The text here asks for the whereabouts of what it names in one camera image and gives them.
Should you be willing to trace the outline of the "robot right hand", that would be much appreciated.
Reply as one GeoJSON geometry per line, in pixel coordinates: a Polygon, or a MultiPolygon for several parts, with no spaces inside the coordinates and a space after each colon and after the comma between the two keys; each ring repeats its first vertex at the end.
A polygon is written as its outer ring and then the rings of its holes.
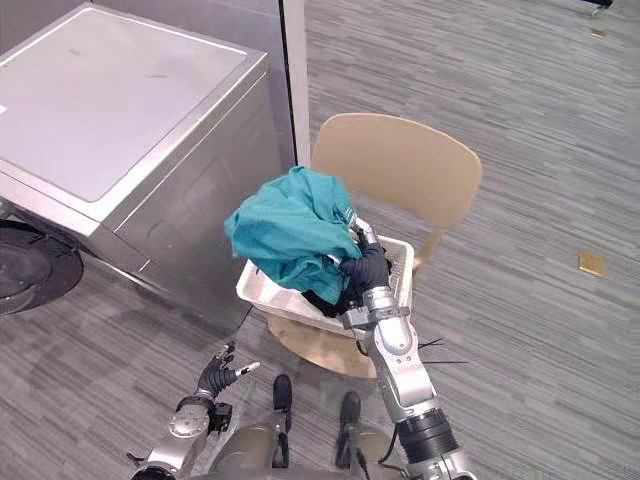
{"type": "Polygon", "coordinates": [[[335,307],[336,310],[346,310],[351,302],[360,305],[362,295],[366,291],[389,286],[390,266],[385,257],[386,250],[377,234],[359,217],[355,218],[351,227],[358,236],[361,256],[334,259],[334,264],[348,280],[346,290],[341,294],[335,307]]]}

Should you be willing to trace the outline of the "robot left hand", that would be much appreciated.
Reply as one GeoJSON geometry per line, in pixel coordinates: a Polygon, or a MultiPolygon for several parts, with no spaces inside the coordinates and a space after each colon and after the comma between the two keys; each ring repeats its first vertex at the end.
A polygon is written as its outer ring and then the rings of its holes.
{"type": "Polygon", "coordinates": [[[246,376],[261,366],[259,361],[251,362],[237,369],[230,368],[229,363],[234,358],[235,342],[225,343],[202,370],[196,387],[196,395],[211,400],[239,378],[246,376]]]}

